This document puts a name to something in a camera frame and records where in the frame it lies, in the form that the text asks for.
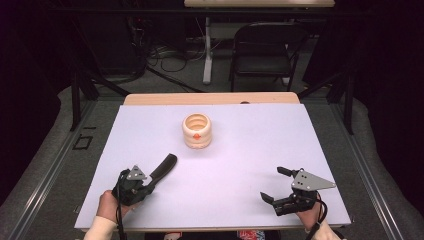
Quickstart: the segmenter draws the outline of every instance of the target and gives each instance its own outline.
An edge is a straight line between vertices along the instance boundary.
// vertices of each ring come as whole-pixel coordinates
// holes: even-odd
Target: ring stack
[[[184,141],[190,148],[205,148],[212,141],[210,119],[201,113],[187,116],[183,121]]]

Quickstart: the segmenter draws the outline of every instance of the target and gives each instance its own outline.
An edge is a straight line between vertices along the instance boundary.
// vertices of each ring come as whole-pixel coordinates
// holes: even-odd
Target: table leg
[[[349,75],[347,79],[347,86],[345,92],[345,108],[343,112],[343,123],[350,135],[353,135],[352,130],[352,105],[353,105],[353,85],[354,76]]]
[[[206,24],[205,24],[205,52],[206,52],[206,59],[205,59],[205,69],[203,72],[203,84],[210,84],[211,83],[211,75],[212,75],[212,52],[211,52],[211,33],[210,33],[210,18],[206,17]]]
[[[72,77],[71,90],[72,90],[72,126],[70,131],[73,132],[77,128],[79,122],[81,121],[80,88],[79,88],[76,73]]]

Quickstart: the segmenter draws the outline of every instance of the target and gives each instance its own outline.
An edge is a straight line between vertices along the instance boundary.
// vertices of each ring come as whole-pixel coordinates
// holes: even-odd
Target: human hand
[[[125,214],[131,209],[136,208],[139,204],[136,203],[131,206],[125,206],[121,205],[121,214],[122,218],[124,218]],[[97,208],[96,215],[99,217],[104,217],[106,219],[109,219],[115,223],[116,221],[116,209],[118,207],[118,200],[112,195],[111,190],[106,190],[101,196],[99,200],[99,207]]]
[[[318,222],[318,218],[321,215],[321,203],[316,201],[312,209],[303,212],[297,212],[296,215],[303,223],[303,226],[305,226],[305,229],[307,231],[310,231],[315,225],[315,223]]]

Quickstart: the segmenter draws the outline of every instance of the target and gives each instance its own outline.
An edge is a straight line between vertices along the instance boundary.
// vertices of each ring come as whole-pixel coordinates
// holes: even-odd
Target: black chair
[[[257,22],[240,28],[234,37],[231,92],[234,92],[235,75],[274,77],[274,81],[289,78],[287,91],[290,91],[298,51],[308,35],[299,23]]]

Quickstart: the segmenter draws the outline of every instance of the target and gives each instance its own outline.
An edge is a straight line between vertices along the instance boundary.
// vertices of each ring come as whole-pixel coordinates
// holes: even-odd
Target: forearm
[[[85,234],[84,240],[110,240],[116,223],[113,221],[96,216],[90,230]]]
[[[340,240],[340,238],[333,232],[330,226],[327,223],[327,220],[324,220],[321,223],[320,228],[312,237],[313,240]]]

